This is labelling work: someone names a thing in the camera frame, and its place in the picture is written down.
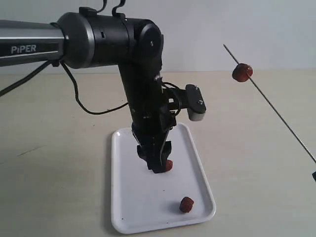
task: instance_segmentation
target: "metal rod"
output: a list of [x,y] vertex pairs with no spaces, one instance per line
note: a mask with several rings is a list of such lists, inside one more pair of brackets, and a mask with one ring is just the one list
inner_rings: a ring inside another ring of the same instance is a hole
[[[237,64],[239,64],[238,60],[234,57],[232,52],[227,48],[226,45],[224,45],[224,48],[227,50],[227,52],[231,55],[231,57],[235,60]],[[304,143],[301,141],[301,139],[296,135],[296,133],[293,131],[293,129],[288,125],[288,123],[284,120],[284,118],[280,115],[280,113],[276,110],[276,108],[271,104],[271,102],[268,100],[268,98],[265,96],[265,94],[262,92],[262,90],[257,86],[257,84],[253,81],[253,79],[247,74],[252,84],[257,88],[257,90],[260,92],[260,94],[265,98],[265,100],[268,102],[268,104],[271,106],[271,108],[274,110],[274,112],[278,115],[278,117],[282,120],[282,122],[285,124],[285,126],[290,130],[290,132],[293,134],[293,136],[296,138],[296,140],[301,144],[301,146],[304,148],[304,150],[307,152],[307,154],[312,158],[312,160],[316,163],[315,157],[312,155],[312,153],[307,149],[307,147],[304,145]]]

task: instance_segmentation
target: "beige tabletop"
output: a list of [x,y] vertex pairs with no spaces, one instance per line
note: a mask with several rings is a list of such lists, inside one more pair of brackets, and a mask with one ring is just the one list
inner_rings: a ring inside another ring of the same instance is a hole
[[[315,73],[253,77],[314,154]],[[20,77],[0,76],[0,88]],[[91,110],[126,101],[117,74],[76,78]],[[136,236],[316,236],[316,165],[252,84],[230,78],[164,74],[165,81],[201,88],[204,120],[191,122],[182,111],[178,121],[193,134],[217,212],[210,222]],[[0,236],[119,236],[110,220],[110,137],[130,124],[128,108],[86,114],[66,75],[39,75],[0,98]]]

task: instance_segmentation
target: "black cable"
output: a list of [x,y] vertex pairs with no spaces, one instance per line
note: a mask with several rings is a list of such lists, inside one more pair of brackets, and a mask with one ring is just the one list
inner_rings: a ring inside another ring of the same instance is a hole
[[9,93],[10,91],[14,90],[15,88],[23,85],[24,83],[28,82],[30,79],[35,77],[38,73],[43,71],[48,65],[50,65],[53,61],[47,61],[28,74],[26,77],[18,80],[17,82],[13,83],[12,85],[6,87],[5,89],[0,91],[0,97],[4,96],[5,94]]
[[125,103],[121,106],[118,106],[114,109],[110,109],[110,110],[106,110],[106,111],[103,111],[103,112],[92,112],[92,111],[89,111],[88,109],[86,109],[85,106],[83,106],[83,104],[81,103],[80,99],[79,99],[79,91],[78,91],[78,84],[76,82],[76,79],[74,78],[74,76],[72,75],[72,73],[70,72],[70,70],[68,69],[68,67],[66,66],[66,64],[64,62],[60,62],[61,66],[64,68],[64,70],[66,71],[67,75],[70,77],[71,81],[73,82],[74,84],[74,88],[75,88],[75,98],[76,98],[76,101],[77,103],[80,105],[80,107],[85,111],[87,112],[88,114],[91,114],[91,115],[104,115],[104,114],[107,114],[107,113],[110,113],[110,112],[113,112],[113,111],[116,111],[116,110],[119,110],[123,107],[125,107],[126,105],[128,105],[128,103]]
[[107,6],[108,0],[103,0],[103,6],[100,10],[97,11],[97,13],[100,13],[101,11],[104,11],[105,7]]
[[[168,90],[171,91],[171,93],[173,93],[174,97],[176,97],[177,101],[178,101],[178,110],[177,112],[174,114],[174,116],[176,117],[180,112],[181,112],[181,107],[182,107],[182,102],[180,97],[178,96],[178,93],[176,93],[176,90],[180,90],[179,87],[177,87],[176,85],[170,83],[170,82],[163,82],[161,81],[161,85],[165,88],[167,88]],[[170,85],[172,87],[174,87],[174,90],[172,90],[170,87],[166,86],[166,85]]]

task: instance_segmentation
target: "white tray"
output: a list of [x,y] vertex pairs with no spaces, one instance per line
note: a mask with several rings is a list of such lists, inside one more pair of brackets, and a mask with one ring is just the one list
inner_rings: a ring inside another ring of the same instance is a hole
[[[130,128],[112,136],[111,220],[123,234],[132,234],[209,221],[216,205],[189,128],[174,127],[168,159],[171,171],[154,174],[136,152],[137,142]],[[190,213],[179,210],[180,201],[194,200]]]

